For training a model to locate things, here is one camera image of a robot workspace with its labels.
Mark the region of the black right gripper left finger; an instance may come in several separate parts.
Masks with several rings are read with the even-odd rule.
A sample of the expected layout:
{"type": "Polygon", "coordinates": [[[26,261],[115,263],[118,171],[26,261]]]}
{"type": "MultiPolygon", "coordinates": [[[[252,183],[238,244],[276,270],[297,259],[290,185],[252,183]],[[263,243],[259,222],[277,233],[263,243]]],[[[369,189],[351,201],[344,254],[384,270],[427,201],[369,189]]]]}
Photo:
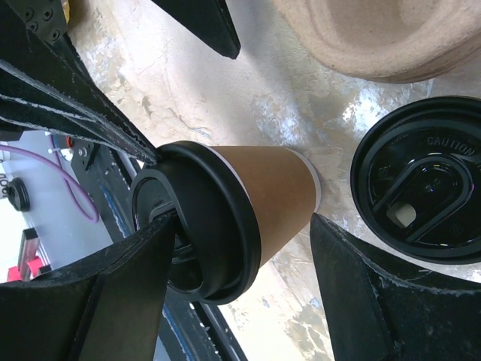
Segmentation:
{"type": "Polygon", "coordinates": [[[32,281],[1,285],[3,360],[152,360],[174,249],[160,217],[32,281]]]}

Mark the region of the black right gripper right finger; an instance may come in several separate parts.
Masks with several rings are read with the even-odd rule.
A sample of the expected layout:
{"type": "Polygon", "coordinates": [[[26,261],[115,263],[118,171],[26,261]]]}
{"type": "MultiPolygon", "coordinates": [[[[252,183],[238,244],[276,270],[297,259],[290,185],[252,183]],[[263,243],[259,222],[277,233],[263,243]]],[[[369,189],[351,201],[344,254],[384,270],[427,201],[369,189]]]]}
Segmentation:
{"type": "Polygon", "coordinates": [[[422,268],[310,220],[313,264],[336,360],[478,360],[480,285],[422,268]]]}

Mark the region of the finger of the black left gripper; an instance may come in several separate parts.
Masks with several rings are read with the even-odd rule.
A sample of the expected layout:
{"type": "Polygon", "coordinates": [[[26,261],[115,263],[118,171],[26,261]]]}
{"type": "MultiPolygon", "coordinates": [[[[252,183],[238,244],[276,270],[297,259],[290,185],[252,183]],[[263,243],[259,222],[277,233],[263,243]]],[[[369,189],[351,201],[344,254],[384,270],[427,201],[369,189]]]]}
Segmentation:
{"type": "Polygon", "coordinates": [[[238,57],[241,43],[226,1],[158,0],[153,3],[221,56],[238,57]]]}
{"type": "Polygon", "coordinates": [[[61,1],[1,3],[1,123],[70,135],[148,164],[156,147],[94,84],[61,1]]]}

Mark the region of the black cup lid bottom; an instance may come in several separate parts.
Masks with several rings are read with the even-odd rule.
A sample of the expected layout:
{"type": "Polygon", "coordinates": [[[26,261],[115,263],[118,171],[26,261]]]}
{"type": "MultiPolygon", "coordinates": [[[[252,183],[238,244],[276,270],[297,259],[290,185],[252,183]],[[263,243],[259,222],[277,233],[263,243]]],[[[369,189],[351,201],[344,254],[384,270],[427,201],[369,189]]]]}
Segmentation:
{"type": "Polygon", "coordinates": [[[240,175],[220,150],[192,141],[157,149],[131,185],[136,230],[163,214],[176,220],[168,286],[189,301],[224,305],[245,293],[260,267],[261,237],[240,175]]]}

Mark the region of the brown paper cup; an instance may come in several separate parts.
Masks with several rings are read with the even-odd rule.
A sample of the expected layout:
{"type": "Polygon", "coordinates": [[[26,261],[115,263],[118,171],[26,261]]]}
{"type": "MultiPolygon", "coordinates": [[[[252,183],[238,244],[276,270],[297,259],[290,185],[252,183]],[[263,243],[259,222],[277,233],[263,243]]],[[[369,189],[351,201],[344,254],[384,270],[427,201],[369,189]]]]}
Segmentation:
{"type": "Polygon", "coordinates": [[[260,232],[260,265],[264,265],[318,211],[319,173],[303,154],[285,147],[218,146],[211,150],[247,192],[260,232]]]}

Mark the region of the brown pulp cup carrier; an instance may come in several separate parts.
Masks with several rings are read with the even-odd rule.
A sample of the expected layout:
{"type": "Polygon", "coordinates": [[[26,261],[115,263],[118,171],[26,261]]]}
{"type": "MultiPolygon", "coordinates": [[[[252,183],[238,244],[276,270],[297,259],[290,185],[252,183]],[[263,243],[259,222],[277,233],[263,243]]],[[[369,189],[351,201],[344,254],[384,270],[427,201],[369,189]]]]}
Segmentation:
{"type": "Polygon", "coordinates": [[[382,83],[431,79],[480,54],[478,1],[275,1],[324,66],[382,83]]]}

